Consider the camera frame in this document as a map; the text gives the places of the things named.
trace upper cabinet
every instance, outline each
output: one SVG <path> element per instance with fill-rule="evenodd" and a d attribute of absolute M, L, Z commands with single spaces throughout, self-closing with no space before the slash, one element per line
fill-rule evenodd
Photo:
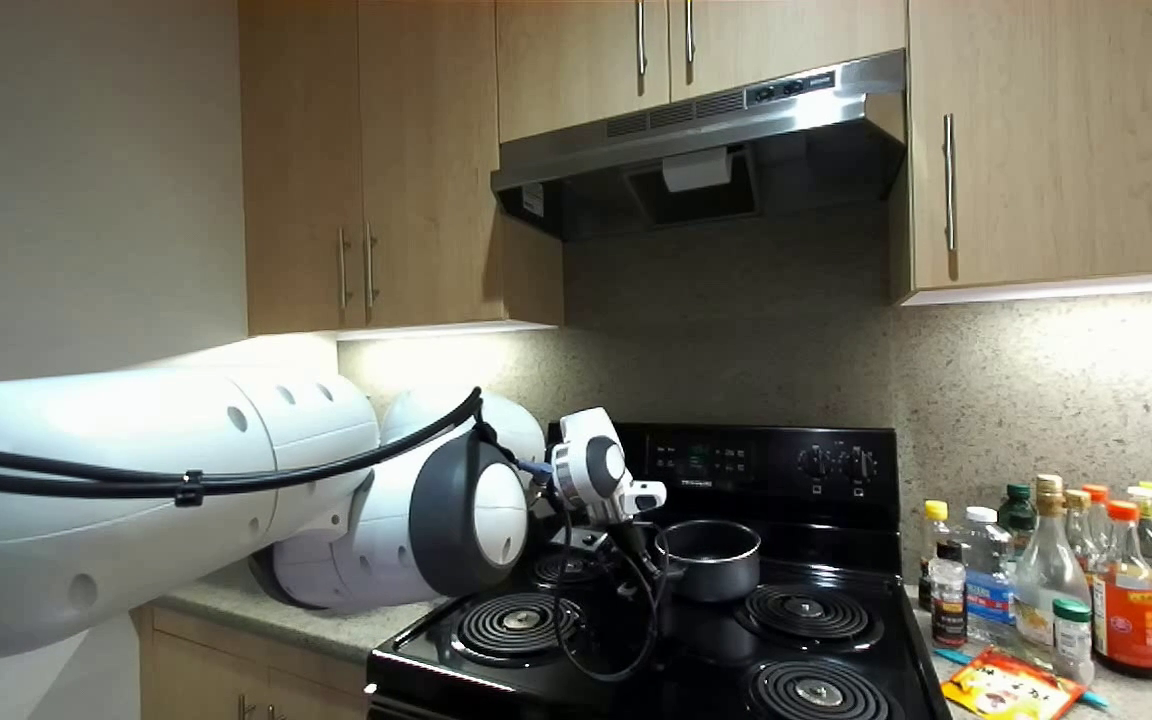
<path fill-rule="evenodd" d="M 889 47 L 899 0 L 497 0 L 498 141 Z"/>
<path fill-rule="evenodd" d="M 1152 0 L 909 2 L 911 293 L 1152 273 Z"/>
<path fill-rule="evenodd" d="M 250 331 L 562 311 L 558 244 L 497 216 L 491 0 L 242 0 Z"/>

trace range hood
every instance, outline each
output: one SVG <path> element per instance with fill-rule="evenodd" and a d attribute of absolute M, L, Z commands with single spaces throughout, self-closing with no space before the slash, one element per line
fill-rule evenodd
<path fill-rule="evenodd" d="M 732 213 L 884 200 L 903 161 L 903 53 L 843 60 L 498 145 L 498 207 L 605 239 Z"/>

